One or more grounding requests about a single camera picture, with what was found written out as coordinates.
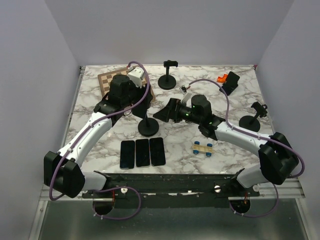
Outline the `black edge phone stand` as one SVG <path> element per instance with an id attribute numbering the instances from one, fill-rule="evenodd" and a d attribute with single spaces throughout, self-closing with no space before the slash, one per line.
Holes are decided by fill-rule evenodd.
<path id="1" fill-rule="evenodd" d="M 138 124 L 138 132 L 144 137 L 152 137 L 159 131 L 159 123 L 156 119 L 148 117 L 146 112 L 145 117 Z"/>

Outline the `black round-base pole phone stand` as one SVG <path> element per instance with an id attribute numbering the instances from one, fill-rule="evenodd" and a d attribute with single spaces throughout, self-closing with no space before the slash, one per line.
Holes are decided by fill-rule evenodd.
<path id="1" fill-rule="evenodd" d="M 172 75 L 170 75 L 170 67 L 178 67 L 178 65 L 179 64 L 177 61 L 167 60 L 163 62 L 166 73 L 158 79 L 158 86 L 161 89 L 171 90 L 176 86 L 176 79 Z"/>

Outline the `black phone with silver edge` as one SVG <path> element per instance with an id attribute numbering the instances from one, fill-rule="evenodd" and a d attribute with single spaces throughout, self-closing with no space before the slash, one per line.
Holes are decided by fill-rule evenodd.
<path id="1" fill-rule="evenodd" d="M 135 141 L 135 162 L 138 168 L 150 166 L 150 146 L 147 138 Z"/>

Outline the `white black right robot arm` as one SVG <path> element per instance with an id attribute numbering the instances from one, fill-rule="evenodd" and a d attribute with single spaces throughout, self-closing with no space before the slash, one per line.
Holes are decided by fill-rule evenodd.
<path id="1" fill-rule="evenodd" d="M 205 137 L 233 144 L 256 155 L 259 164 L 239 170 L 230 183 L 230 191 L 236 196 L 243 195 L 257 184 L 281 185 L 298 165 L 298 158 L 290 151 L 291 146 L 283 134 L 258 135 L 244 128 L 231 127 L 224 118 L 212 113 L 211 103 L 202 94 L 191 98 L 190 107 L 180 99 L 171 98 L 153 117 L 165 123 L 186 121 L 197 124 Z"/>

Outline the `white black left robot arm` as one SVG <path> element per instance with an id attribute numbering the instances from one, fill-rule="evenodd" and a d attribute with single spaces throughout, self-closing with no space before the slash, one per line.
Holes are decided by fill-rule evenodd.
<path id="1" fill-rule="evenodd" d="M 58 152 L 49 151 L 43 160 L 44 184 L 49 198 L 57 200 L 53 191 L 76 197 L 82 191 L 94 191 L 104 198 L 111 185 L 102 173 L 82 172 L 81 166 L 98 140 L 123 116 L 125 111 L 149 104 L 152 99 L 150 83 L 138 87 L 126 75 L 115 75 L 109 92 L 96 104 L 89 120 L 77 135 Z"/>

